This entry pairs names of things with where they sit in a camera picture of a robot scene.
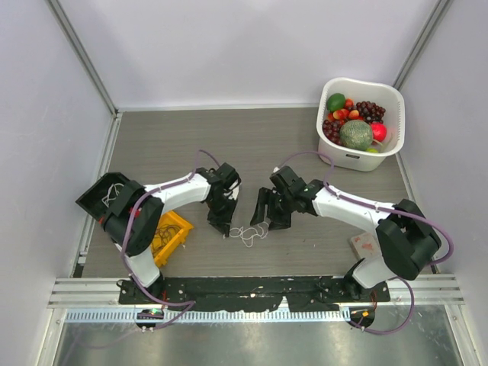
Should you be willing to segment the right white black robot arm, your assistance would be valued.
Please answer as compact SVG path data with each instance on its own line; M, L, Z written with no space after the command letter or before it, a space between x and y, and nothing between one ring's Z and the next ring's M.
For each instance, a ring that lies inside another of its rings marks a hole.
M291 227L294 212L332 218L373 235L379 253L360 259L345 275L348 298L360 301L372 288L391 278L413 281L441 247L433 225L412 201L398 204L363 200L332 185L314 179L305 182L289 166L276 169L272 188L258 192L251 225L268 222L270 230Z

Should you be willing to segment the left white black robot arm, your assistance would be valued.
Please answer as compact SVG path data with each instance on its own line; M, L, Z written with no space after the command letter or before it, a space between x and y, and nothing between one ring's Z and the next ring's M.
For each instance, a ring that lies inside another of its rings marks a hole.
M187 204L205 203L207 222L228 237L241 182L237 171L223 163L217 169L198 168L160 186L142 186L136 181L123 186L98 222L120 246L138 298L147 304L164 302L164 277L151 251L160 217Z

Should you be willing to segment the yellow plastic bin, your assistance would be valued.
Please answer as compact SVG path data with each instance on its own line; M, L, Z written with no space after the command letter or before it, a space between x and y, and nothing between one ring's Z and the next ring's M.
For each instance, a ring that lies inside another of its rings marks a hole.
M173 210L164 213L158 222L150 248L158 268L168 263L169 257L194 229L194 226Z

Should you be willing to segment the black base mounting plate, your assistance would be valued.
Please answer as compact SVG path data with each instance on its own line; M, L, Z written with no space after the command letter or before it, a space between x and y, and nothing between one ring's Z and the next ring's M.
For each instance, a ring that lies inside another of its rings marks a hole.
M148 290L182 311L192 302L193 311L261 313L275 311L286 300L292 312L337 310L340 303L390 301L387 284L354 290L344 278L333 276L293 277L196 277L163 278Z

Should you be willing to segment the stained grey sponge block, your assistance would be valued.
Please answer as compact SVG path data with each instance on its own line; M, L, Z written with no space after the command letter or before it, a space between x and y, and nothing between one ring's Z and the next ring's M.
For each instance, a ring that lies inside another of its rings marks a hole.
M371 233L364 232L353 236L348 242L357 259L375 258L380 255L380 246Z

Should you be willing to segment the dark grape cluster left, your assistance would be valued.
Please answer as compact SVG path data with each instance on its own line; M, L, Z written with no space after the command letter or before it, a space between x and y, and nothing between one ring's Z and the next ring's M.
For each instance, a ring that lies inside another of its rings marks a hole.
M343 120L324 120L323 134L330 142L341 146L340 130L344 124Z

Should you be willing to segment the green netted melon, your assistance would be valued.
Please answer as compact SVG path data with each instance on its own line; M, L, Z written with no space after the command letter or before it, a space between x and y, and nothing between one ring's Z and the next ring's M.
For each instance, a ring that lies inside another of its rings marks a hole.
M366 151L373 143L371 126L362 120L350 120L339 131L342 145L349 149Z

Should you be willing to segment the green lime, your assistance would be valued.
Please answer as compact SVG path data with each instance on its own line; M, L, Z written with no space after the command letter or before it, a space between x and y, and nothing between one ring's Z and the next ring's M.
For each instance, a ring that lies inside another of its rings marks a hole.
M327 98L326 109L329 112L341 110L345 106L345 100L346 98L342 93L334 93Z

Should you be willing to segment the black plastic bin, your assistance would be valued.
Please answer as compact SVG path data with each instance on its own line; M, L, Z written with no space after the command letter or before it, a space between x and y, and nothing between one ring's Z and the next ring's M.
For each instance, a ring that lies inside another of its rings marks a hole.
M120 172L102 175L75 202L89 216L98 221L108 209L107 197L114 197L114 189L122 188L129 179Z

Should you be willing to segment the red pink apple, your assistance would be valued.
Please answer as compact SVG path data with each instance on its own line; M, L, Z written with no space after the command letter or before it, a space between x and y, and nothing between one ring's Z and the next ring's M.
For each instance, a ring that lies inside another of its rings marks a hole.
M382 143L387 137L387 128L382 123L372 123L370 125L373 133L373 140Z

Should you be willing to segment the dark red grape bunch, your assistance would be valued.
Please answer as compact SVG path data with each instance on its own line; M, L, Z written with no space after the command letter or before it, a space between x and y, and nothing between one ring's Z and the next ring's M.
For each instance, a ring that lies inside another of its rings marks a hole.
M356 104L356 110L359 112L359 117L368 124L384 122L386 109L375 102L360 101Z

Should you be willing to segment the white plastic basket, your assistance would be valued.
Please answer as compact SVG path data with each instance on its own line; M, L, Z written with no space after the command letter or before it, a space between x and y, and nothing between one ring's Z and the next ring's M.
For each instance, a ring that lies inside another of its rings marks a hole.
M386 140L379 152L366 152L339 146L330 141L323 132L326 119L326 100L339 93L353 101L372 101L386 108L384 125ZM337 166L361 172L375 170L388 156L397 154L405 140L406 112L403 96L395 88L375 82L364 82L346 77L330 79L323 87L316 117L316 132L319 136L318 151L331 157Z

